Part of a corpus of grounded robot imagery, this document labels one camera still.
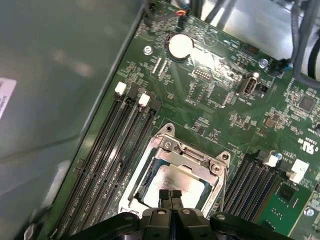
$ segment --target green circuit board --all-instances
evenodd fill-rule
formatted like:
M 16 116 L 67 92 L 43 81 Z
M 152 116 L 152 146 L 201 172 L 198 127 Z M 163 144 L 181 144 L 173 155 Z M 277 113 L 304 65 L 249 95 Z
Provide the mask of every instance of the green circuit board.
M 155 5 L 159 15 L 176 10 L 164 1 Z M 271 75 L 271 65 L 276 61 L 271 56 L 192 16 L 182 33 L 192 39 L 194 51 L 187 60 L 177 62 L 169 57 L 166 46 L 168 37 L 176 34 L 177 22 L 176 17 L 153 23 L 152 27 L 143 21 L 139 25 L 41 236 L 49 236 L 57 227 L 77 180 L 75 168 L 80 160 L 88 157 L 111 109 L 115 87 L 123 82 L 128 86 L 135 83 L 161 103 L 151 130 L 143 138 L 144 145 L 164 124 L 172 123 L 176 137 L 184 143 L 214 156 L 222 151 L 231 153 L 227 183 L 236 174 L 246 153 L 260 150 L 280 154 L 284 163 L 282 170 L 287 172 L 296 160 L 308 163 L 299 184 L 283 178 L 272 189 L 255 222 L 267 224 L 274 231 L 296 240 L 319 240 L 320 205 L 317 203 L 320 204 L 320 198 L 314 190 L 320 180 L 320 133 L 317 131 L 320 93 L 294 81 L 290 69 L 278 76 Z M 147 46 L 151 52 L 146 54 Z M 259 66 L 261 59 L 268 61 L 267 67 Z M 244 75 L 253 72 L 259 74 L 259 83 L 252 93 L 243 94 Z M 139 154 L 130 163 L 129 172 L 133 172 L 138 162 Z M 282 194 L 288 191 L 289 199 Z M 117 214 L 117 200 L 114 206 L 109 217 Z M 306 208 L 312 208 L 314 214 L 307 216 Z

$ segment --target chip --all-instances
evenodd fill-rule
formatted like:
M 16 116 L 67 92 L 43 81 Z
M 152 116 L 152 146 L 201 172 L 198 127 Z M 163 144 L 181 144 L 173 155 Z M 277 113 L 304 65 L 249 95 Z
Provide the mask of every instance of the chip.
M 287 202 L 290 202 L 295 193 L 296 190 L 283 183 L 277 194 Z
M 315 100 L 313 100 L 309 96 L 304 96 L 299 104 L 299 108 L 309 112 L 312 109 L 314 104 L 315 104 Z

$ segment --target surface-mount component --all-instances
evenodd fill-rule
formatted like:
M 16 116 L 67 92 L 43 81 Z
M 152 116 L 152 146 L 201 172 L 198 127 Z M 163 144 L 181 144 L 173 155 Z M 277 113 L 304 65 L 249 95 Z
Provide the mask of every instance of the surface-mount component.
M 315 104 L 315 100 L 312 99 L 310 96 L 303 96 L 301 102 L 299 103 L 299 108 L 307 112 L 310 112 L 314 104 Z
M 139 215 L 158 206 L 161 189 L 182 190 L 185 208 L 201 209 L 207 217 L 224 186 L 231 155 L 209 156 L 175 138 L 175 126 L 166 124 L 147 145 L 119 203 L 119 212 Z
M 289 185 L 282 184 L 277 194 L 289 203 L 295 195 L 295 192 L 296 190 L 290 187 Z

